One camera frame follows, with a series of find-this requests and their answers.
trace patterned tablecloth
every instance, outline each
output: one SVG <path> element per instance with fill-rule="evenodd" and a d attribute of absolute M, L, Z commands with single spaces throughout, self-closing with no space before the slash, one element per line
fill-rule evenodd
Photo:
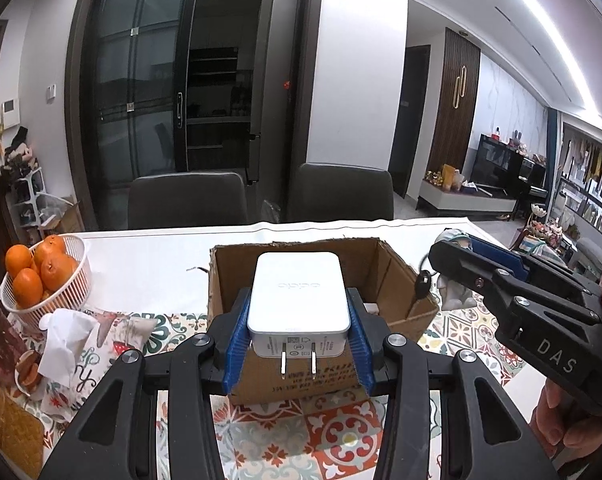
<path fill-rule="evenodd" d="M 524 362 L 495 340 L 497 321 L 481 298 L 476 298 L 477 308 L 437 314 L 419 344 L 428 351 L 448 355 L 473 349 L 505 385 Z M 159 320 L 144 348 L 145 354 L 171 350 L 194 333 L 204 332 L 207 326 L 205 315 L 133 316 Z M 41 345 L 36 337 L 25 339 L 31 348 Z M 15 396 L 44 425 L 45 459 L 67 423 L 56 422 L 42 413 L 40 402 L 31 402 L 18 392 Z M 158 477 L 168 480 L 166 392 L 158 402 Z M 361 387 L 255 406 L 233 406 L 226 397 L 213 397 L 213 419 L 225 478 L 332 480 L 356 474 L 357 479 L 371 479 L 379 456 L 386 403 L 386 397 L 367 397 Z M 430 397 L 430 434 L 432 438 L 441 434 L 438 392 L 431 392 Z M 433 463 L 440 462 L 437 457 Z M 439 473 L 431 470 L 430 476 L 438 478 Z"/>

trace chair backrest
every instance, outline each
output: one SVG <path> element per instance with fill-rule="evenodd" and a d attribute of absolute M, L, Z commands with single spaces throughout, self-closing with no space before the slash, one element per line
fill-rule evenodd
<path fill-rule="evenodd" d="M 289 222 L 393 220 L 392 177 L 375 168 L 302 164 L 293 179 L 287 212 Z"/>
<path fill-rule="evenodd" d="M 245 224 L 245 187 L 238 173 L 144 176 L 130 186 L 128 229 Z"/>

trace power adapter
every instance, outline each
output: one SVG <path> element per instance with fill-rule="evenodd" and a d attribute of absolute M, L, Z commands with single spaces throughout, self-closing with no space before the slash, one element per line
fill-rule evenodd
<path fill-rule="evenodd" d="M 259 357 L 308 359 L 343 353 L 350 313 L 334 253 L 264 253 L 257 260 L 248 330 Z"/>

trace white plastic basket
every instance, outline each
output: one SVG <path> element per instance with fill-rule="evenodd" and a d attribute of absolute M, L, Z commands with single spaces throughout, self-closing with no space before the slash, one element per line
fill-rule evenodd
<path fill-rule="evenodd" d="M 92 271 L 88 263 L 88 250 L 84 241 L 75 235 L 60 235 L 60 237 L 63 238 L 66 244 L 66 253 L 79 262 L 79 265 L 66 284 L 57 292 L 35 306 L 19 309 L 12 293 L 12 278 L 10 275 L 6 274 L 1 282 L 0 298 L 5 309 L 18 316 L 24 325 L 36 331 L 39 331 L 39 320 L 44 314 L 52 313 L 57 308 L 81 309 L 86 303 L 92 288 Z M 34 252 L 37 245 L 39 244 L 33 245 L 30 252 Z"/>

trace tiled floor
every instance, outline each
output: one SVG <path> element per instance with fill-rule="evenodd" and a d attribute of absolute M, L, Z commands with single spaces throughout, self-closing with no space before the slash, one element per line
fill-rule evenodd
<path fill-rule="evenodd" d="M 407 202 L 395 193 L 395 219 L 409 220 L 412 218 L 426 218 L 427 215 L 423 211 L 417 211 Z M 487 234 L 494 236 L 505 247 L 509 247 L 516 235 L 516 230 L 523 227 L 523 220 L 517 219 L 514 221 L 487 221 L 475 222 L 477 226 L 483 229 Z"/>

